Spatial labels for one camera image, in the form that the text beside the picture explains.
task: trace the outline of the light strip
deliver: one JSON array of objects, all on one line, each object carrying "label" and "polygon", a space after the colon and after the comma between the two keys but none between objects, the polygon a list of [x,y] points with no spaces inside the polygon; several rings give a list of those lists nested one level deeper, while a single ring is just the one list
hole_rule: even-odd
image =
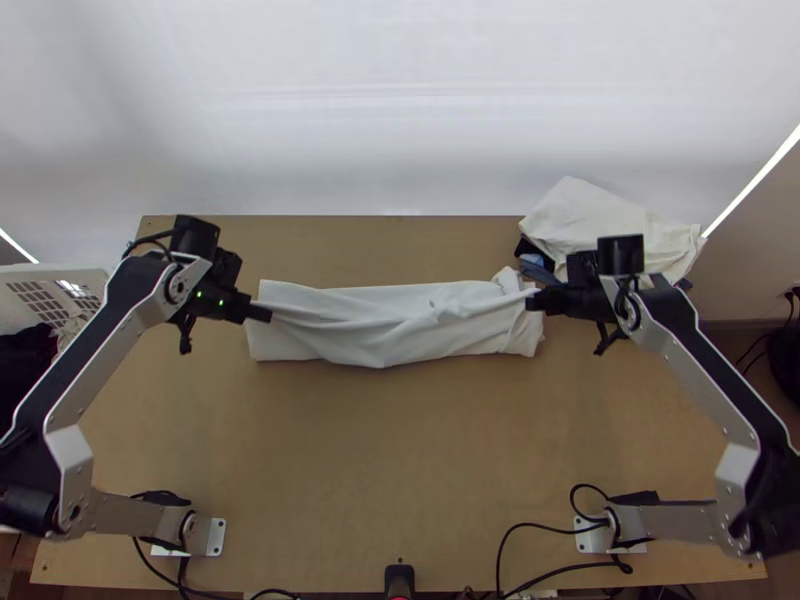
[{"label": "light strip", "polygon": [[6,241],[6,242],[8,242],[8,243],[11,245],[11,247],[13,247],[13,248],[14,248],[14,250],[16,250],[17,252],[19,252],[20,254],[22,254],[22,256],[24,256],[25,258],[27,258],[27,259],[28,259],[29,261],[31,261],[33,264],[35,264],[35,265],[38,265],[38,264],[39,264],[39,261],[38,261],[38,260],[36,260],[36,258],[33,256],[33,254],[31,254],[30,252],[28,252],[27,250],[25,250],[25,248],[23,248],[23,247],[22,247],[22,246],[20,246],[20,245],[19,245],[19,244],[18,244],[16,241],[14,241],[14,238],[12,238],[12,237],[11,237],[10,235],[8,235],[8,234],[7,234],[5,231],[3,231],[3,228],[2,228],[2,227],[0,227],[0,238],[3,238],[3,239]]},{"label": "light strip", "polygon": [[737,206],[739,206],[742,200],[744,200],[747,195],[753,191],[753,188],[761,183],[761,180],[764,179],[764,177],[766,177],[769,172],[775,168],[775,165],[777,165],[781,159],[786,156],[786,153],[794,147],[798,140],[800,140],[800,125],[798,125],[795,130],[789,134],[789,137],[786,138],[786,141],[783,142],[783,144],[781,144],[781,147],[778,148],[778,151],[772,155],[772,158],[767,161],[767,164],[761,167],[761,170],[756,173],[756,176],[753,177],[753,179],[750,180],[750,183],[744,186],[744,189],[739,192],[739,195],[736,196],[736,198],[733,199],[733,202],[731,202],[728,207],[722,211],[720,216],[714,219],[714,222],[708,226],[708,229],[706,229],[700,235],[700,237],[707,238],[710,236],[711,233],[717,227],[719,227],[719,224],[722,223],[728,217],[728,215],[731,214]]}]

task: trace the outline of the robotic arm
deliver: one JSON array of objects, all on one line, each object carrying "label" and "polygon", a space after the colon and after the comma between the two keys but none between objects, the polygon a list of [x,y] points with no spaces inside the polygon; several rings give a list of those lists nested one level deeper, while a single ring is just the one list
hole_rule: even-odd
[{"label": "robotic arm", "polygon": [[[92,451],[78,424],[146,329],[176,325],[187,353],[199,317],[269,322],[271,313],[236,289],[241,260],[218,247],[218,236],[216,226],[179,216],[173,229],[137,241],[161,250],[120,263],[103,307],[20,403],[0,440],[0,523],[52,539],[93,531],[189,555],[221,553],[224,519],[198,513],[190,501],[165,491],[131,498],[95,489]],[[169,248],[158,241],[165,237]],[[597,322],[596,354],[623,338],[660,354],[727,439],[716,498],[610,498],[599,515],[610,525],[580,534],[579,549],[629,552],[677,539],[749,559],[800,548],[800,457],[785,424],[700,332],[682,290],[661,275],[649,276],[652,288],[640,286],[642,236],[601,238],[596,254],[570,257],[568,267],[570,282],[526,299],[527,308]],[[607,324],[617,327],[610,336]]]},{"label": "robotic arm", "polygon": [[[662,501],[652,491],[611,498],[600,515],[610,526],[579,536],[581,551],[636,551],[654,539],[717,544],[743,559],[800,548],[800,457],[785,423],[703,335],[683,290],[661,274],[649,276],[652,288],[640,286],[642,236],[598,239],[596,262],[585,253],[571,258],[570,283],[528,298],[527,308],[596,321],[595,354],[623,338],[659,354],[727,440],[716,498]],[[617,326],[611,336],[607,323]]]},{"label": "robotic arm", "polygon": [[[158,242],[164,237],[169,249]],[[128,249],[102,308],[19,404],[0,440],[0,522],[52,539],[93,531],[190,555],[222,552],[225,521],[199,514],[188,500],[163,490],[129,498],[95,489],[92,451],[78,424],[146,329],[175,324],[185,354],[198,317],[269,322],[271,313],[236,289],[241,259],[219,248],[218,237],[218,227],[179,216],[170,231],[135,243],[161,250],[127,256]]]}]

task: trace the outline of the metal bracket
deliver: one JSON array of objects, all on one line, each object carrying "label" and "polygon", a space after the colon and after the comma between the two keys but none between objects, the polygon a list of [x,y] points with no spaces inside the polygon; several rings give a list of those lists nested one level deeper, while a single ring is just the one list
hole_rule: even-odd
[{"label": "metal bracket", "polygon": [[[601,515],[589,515],[597,517],[598,519],[611,519],[612,524],[614,517],[610,512],[605,512]],[[581,517],[575,517],[572,520],[575,529],[586,529],[587,523]],[[646,554],[647,544],[642,542],[630,548],[612,548],[614,544],[614,529],[615,527],[598,527],[591,531],[578,533],[575,535],[575,546],[578,552],[583,554]]]},{"label": "metal bracket", "polygon": [[[208,544],[206,545],[205,556],[219,556],[225,543],[225,529],[228,522],[219,517],[211,517],[211,527],[208,530]],[[150,546],[150,556],[193,556],[180,550],[167,550],[161,546],[153,544]]]}]

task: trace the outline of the wire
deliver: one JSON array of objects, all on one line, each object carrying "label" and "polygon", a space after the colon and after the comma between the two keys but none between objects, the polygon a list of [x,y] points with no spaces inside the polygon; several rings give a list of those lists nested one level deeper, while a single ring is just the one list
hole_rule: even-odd
[{"label": "wire", "polygon": [[697,600],[697,596],[695,596],[692,593],[692,590],[689,589],[688,585],[682,583],[681,588],[683,589],[684,592],[686,592],[686,595],[689,597],[689,600]]},{"label": "wire", "polygon": [[747,372],[750,370],[750,367],[752,367],[754,364],[756,364],[758,362],[758,360],[762,356],[766,356],[766,355],[767,355],[767,351],[766,350],[764,350],[764,351],[760,352],[759,354],[757,354],[756,357],[753,360],[751,360],[749,363],[747,363],[747,366],[744,369],[742,369],[742,375],[747,375]]},{"label": "wire", "polygon": [[[177,581],[174,579],[170,579],[166,575],[164,575],[161,571],[156,569],[152,563],[147,560],[144,552],[142,551],[142,547],[139,545],[139,540],[136,538],[131,538],[133,540],[133,546],[136,548],[136,553],[139,555],[139,558],[144,563],[144,566],[147,567],[147,570],[150,571],[153,575],[158,577],[161,581],[171,585],[178,593],[181,595],[183,600],[190,600],[187,596],[187,593],[193,594],[195,596],[200,596],[201,598],[208,598],[209,600],[230,600],[225,596],[220,596],[219,594],[212,594],[211,592],[203,592],[200,590],[195,590],[190,588],[188,585],[184,583],[186,578],[186,571],[189,567],[189,559],[191,557],[184,556],[181,557],[180,566],[178,567],[178,579]],[[265,596],[266,594],[281,594],[282,596],[286,596],[287,598],[291,598],[292,600],[300,600],[300,596],[298,594],[293,594],[292,592],[287,592],[286,590],[282,590],[280,588],[266,588],[259,592],[256,592],[253,596],[251,596],[251,600],[255,600],[260,596]]]},{"label": "wire", "polygon": [[[792,317],[794,317],[794,294],[792,294],[792,292],[786,292],[783,295],[783,297],[789,301],[789,304],[791,306],[791,308],[789,309],[789,316],[787,317],[786,322],[783,324],[783,328],[785,328],[786,326],[789,325],[789,323],[791,323]],[[800,325],[800,315],[798,315],[798,324]],[[772,332],[767,332],[758,336],[755,339],[755,341],[752,344],[750,344],[750,347],[747,350],[745,350],[739,358],[736,359],[736,366],[738,367],[739,363],[742,362],[744,358],[753,351],[753,348],[755,348],[756,345],[758,345],[758,343],[761,340],[769,337],[771,333]]]},{"label": "wire", "polygon": [[505,547],[506,541],[508,541],[509,536],[514,531],[516,531],[517,529],[521,529],[523,527],[531,527],[531,528],[534,528],[534,529],[542,529],[544,531],[551,531],[553,533],[559,533],[559,534],[562,534],[562,535],[575,535],[575,534],[578,534],[578,533],[585,533],[587,531],[594,531],[595,529],[600,529],[601,527],[606,527],[606,526],[607,525],[605,523],[595,523],[594,525],[592,525],[590,527],[585,527],[583,529],[559,529],[557,527],[550,527],[549,525],[542,525],[541,523],[527,523],[526,522],[526,523],[517,523],[516,525],[512,525],[506,531],[505,535],[503,535],[503,539],[500,541],[500,546],[497,549],[497,559],[495,561],[495,571],[494,571],[495,593],[497,594],[497,600],[504,600],[505,598],[508,598],[509,596],[513,596],[517,592],[520,592],[520,591],[522,591],[522,590],[524,590],[526,588],[529,588],[532,585],[535,585],[535,584],[537,584],[537,583],[539,583],[541,581],[544,581],[545,579],[549,579],[550,577],[555,577],[556,575],[559,575],[561,573],[566,573],[568,571],[577,571],[578,569],[591,569],[591,568],[594,568],[594,567],[612,567],[613,566],[613,567],[619,567],[620,570],[622,570],[623,573],[626,573],[626,568],[627,569],[631,569],[631,567],[629,565],[625,565],[622,562],[619,562],[617,557],[616,557],[616,555],[612,555],[613,559],[614,559],[614,562],[583,563],[583,564],[578,564],[578,565],[570,565],[568,567],[562,567],[560,569],[555,569],[554,571],[550,571],[549,573],[545,573],[544,575],[536,577],[535,579],[531,579],[530,581],[526,581],[525,583],[523,583],[520,586],[517,586],[516,588],[514,588],[514,590],[512,590],[511,592],[508,592],[507,594],[503,594],[500,591],[500,589],[501,589],[500,588],[500,565],[502,563],[502,558],[503,558],[503,548]]},{"label": "wire", "polygon": [[453,594],[452,600],[486,600],[492,595],[492,592],[486,592],[481,594],[479,598],[475,598],[474,592],[475,590],[473,590],[470,586],[467,586],[460,592]]},{"label": "wire", "polygon": [[171,235],[174,235],[178,231],[180,231],[180,228],[175,227],[173,229],[168,229],[166,231],[159,231],[158,233],[142,236],[139,239],[136,239],[132,241],[130,244],[128,244],[128,247],[125,249],[125,252],[122,253],[122,258],[127,258],[130,255],[130,253],[133,252],[133,250],[139,246],[142,246],[144,244],[153,244],[161,248],[161,251],[164,253],[164,256],[167,257],[167,260],[169,262],[175,262],[175,257],[172,255],[172,252],[170,252],[169,249],[159,240],[162,240],[166,237],[170,237]]},{"label": "wire", "polygon": [[575,514],[578,515],[584,521],[589,521],[589,523],[602,523],[604,525],[609,525],[608,519],[604,517],[588,517],[583,512],[578,510],[578,507],[575,506],[575,493],[583,488],[588,488],[590,490],[594,490],[598,494],[600,494],[606,502],[610,502],[606,493],[601,490],[596,485],[592,485],[591,483],[579,483],[577,485],[573,485],[572,489],[569,491],[569,505],[572,507],[572,510],[575,511]]},{"label": "wire", "polygon": [[577,565],[569,565],[567,567],[561,567],[560,569],[553,569],[552,571],[545,573],[544,575],[540,575],[539,577],[535,577],[534,579],[530,579],[525,583],[518,585],[510,592],[503,594],[502,596],[498,596],[498,599],[505,600],[506,598],[509,598],[514,594],[518,594],[519,592],[526,590],[530,587],[533,587],[534,585],[541,583],[546,579],[550,579],[551,577],[555,577],[556,575],[561,575],[562,573],[569,573],[570,571],[580,571],[582,569],[596,569],[599,567],[617,567],[625,575],[630,575],[631,573],[633,573],[633,567],[622,562],[616,554],[612,554],[610,561],[599,562],[599,563],[579,563]]},{"label": "wire", "polygon": [[[532,587],[538,583],[546,579],[550,579],[551,577],[555,577],[556,575],[561,575],[562,573],[568,573],[570,571],[579,571],[582,569],[596,569],[599,567],[617,567],[620,571],[622,571],[625,575],[630,575],[633,573],[633,567],[628,564],[622,562],[616,554],[611,555],[611,560],[606,562],[593,562],[593,563],[579,563],[575,565],[568,565],[566,567],[561,567],[559,569],[554,569],[545,573],[544,575],[539,575],[533,579],[526,581],[525,583],[518,585],[510,592],[503,594],[500,591],[500,565],[502,562],[503,557],[503,548],[506,545],[506,541],[508,541],[509,536],[516,531],[517,529],[521,529],[523,527],[531,527],[534,529],[542,529],[544,531],[550,531],[553,533],[558,533],[561,535],[576,535],[578,533],[585,533],[587,531],[594,531],[595,529],[600,529],[601,527],[610,527],[611,523],[607,518],[600,518],[600,517],[589,517],[585,515],[578,507],[575,505],[575,494],[578,490],[588,488],[590,490],[594,490],[598,494],[600,494],[606,502],[610,502],[611,499],[608,495],[601,490],[596,485],[592,485],[590,483],[578,483],[572,486],[572,489],[569,491],[569,503],[572,507],[572,510],[575,511],[575,514],[578,515],[581,519],[588,521],[589,523],[594,523],[594,525],[590,527],[584,527],[583,529],[560,529],[558,527],[551,527],[549,525],[542,525],[541,523],[531,523],[531,522],[524,522],[524,523],[517,523],[516,525],[512,525],[503,535],[503,539],[500,540],[500,546],[497,548],[497,559],[495,561],[495,569],[494,569],[494,582],[495,582],[495,593],[497,595],[497,600],[505,600],[514,594],[517,594],[529,587]],[[619,536],[619,528],[614,534],[615,541],[616,537]]]}]

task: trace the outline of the white cloth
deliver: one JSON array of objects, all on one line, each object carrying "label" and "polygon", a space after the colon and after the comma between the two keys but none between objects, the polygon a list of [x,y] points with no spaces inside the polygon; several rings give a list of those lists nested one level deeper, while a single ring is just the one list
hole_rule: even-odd
[{"label": "white cloth", "polygon": [[542,313],[536,288],[505,267],[492,281],[318,290],[262,280],[272,322],[245,321],[255,360],[311,360],[384,368],[459,354],[533,356]]},{"label": "white cloth", "polygon": [[668,221],[574,177],[559,181],[519,228],[555,261],[562,281],[567,255],[597,249],[599,237],[644,234],[645,272],[663,273],[672,283],[686,275],[705,243],[700,225]]}]

